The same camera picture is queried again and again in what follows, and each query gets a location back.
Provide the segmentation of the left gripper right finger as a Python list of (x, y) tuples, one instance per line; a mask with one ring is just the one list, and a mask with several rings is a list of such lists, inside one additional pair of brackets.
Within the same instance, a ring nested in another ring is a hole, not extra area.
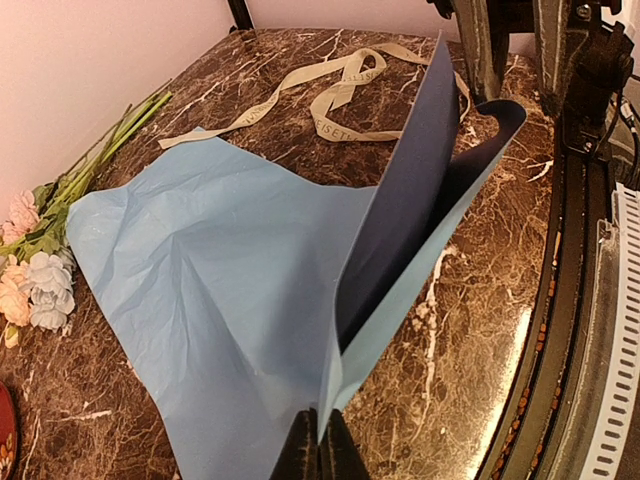
[(322, 480), (370, 480), (371, 477), (346, 425), (334, 409), (319, 445), (318, 478)]

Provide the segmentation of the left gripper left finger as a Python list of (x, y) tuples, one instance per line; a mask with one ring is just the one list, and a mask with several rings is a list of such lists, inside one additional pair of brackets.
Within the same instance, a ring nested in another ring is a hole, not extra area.
[(316, 480), (320, 478), (317, 412), (299, 411), (271, 473), (270, 480)]

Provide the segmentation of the blue wrapping paper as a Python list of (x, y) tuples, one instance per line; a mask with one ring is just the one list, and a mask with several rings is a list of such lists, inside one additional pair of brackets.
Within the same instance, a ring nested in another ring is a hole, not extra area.
[(511, 100), (478, 110), (498, 133), (455, 154), (438, 42), (375, 187), (319, 185), (198, 129), (72, 205), (71, 249), (184, 478), (269, 477), (299, 413), (323, 436), (526, 119)]

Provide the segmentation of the pink fake flower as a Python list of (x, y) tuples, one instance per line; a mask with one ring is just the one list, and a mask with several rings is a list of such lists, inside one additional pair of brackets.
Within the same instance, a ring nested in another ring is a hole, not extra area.
[(116, 152), (133, 137), (170, 99), (165, 87), (136, 106), (128, 106), (116, 121), (76, 163), (53, 182), (35, 188), (39, 220), (14, 242), (3, 244), (1, 254), (28, 260), (38, 252), (54, 254), (68, 246), (66, 222), (71, 205), (89, 188)]

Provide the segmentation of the light blue fake flower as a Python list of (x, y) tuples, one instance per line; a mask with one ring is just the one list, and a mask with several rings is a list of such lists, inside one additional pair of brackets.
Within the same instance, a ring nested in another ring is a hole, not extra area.
[(50, 331), (62, 329), (75, 308), (71, 267), (58, 255), (38, 252), (30, 259), (26, 280), (31, 325)]

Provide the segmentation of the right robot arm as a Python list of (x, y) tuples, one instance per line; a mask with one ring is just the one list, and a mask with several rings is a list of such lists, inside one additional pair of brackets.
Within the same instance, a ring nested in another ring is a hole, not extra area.
[(505, 92), (518, 43), (530, 45), (542, 112), (564, 129), (566, 147), (602, 154), (621, 116), (634, 70), (634, 40), (624, 1), (436, 1), (456, 24), (476, 103)]

